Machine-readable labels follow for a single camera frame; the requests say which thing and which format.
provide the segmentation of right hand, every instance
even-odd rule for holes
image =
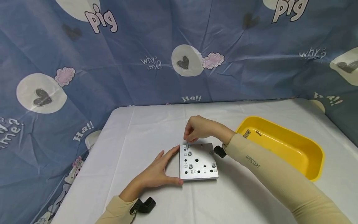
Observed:
[[[196,142],[199,138],[207,138],[213,135],[212,131],[219,123],[203,118],[202,116],[190,117],[184,131],[184,140]]]

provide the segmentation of metal peg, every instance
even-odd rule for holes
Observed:
[[[250,134],[251,134],[251,131],[248,129],[243,136],[244,136],[244,138],[247,138]]]

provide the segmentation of yellow tray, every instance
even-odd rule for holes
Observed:
[[[317,143],[256,116],[247,117],[236,133],[244,135],[248,129],[251,133],[247,139],[275,153],[310,181],[319,179],[323,169],[324,152]]]

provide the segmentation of beige sleeve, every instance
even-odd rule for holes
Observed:
[[[234,135],[224,150],[248,168],[299,224],[351,223],[318,187],[274,153],[240,134]]]
[[[114,196],[95,224],[130,224],[134,215],[129,214],[129,211],[137,200],[125,202],[120,197]]]

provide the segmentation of person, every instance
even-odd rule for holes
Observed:
[[[294,216],[299,224],[350,224],[349,219],[322,191],[294,167],[263,147],[228,127],[201,116],[192,116],[184,131],[184,140],[214,136],[223,143],[226,154],[247,167]],[[146,187],[182,185],[183,180],[165,175],[169,159],[179,150],[161,151],[149,167],[135,177],[119,196],[114,196],[96,224],[130,224],[130,210]]]

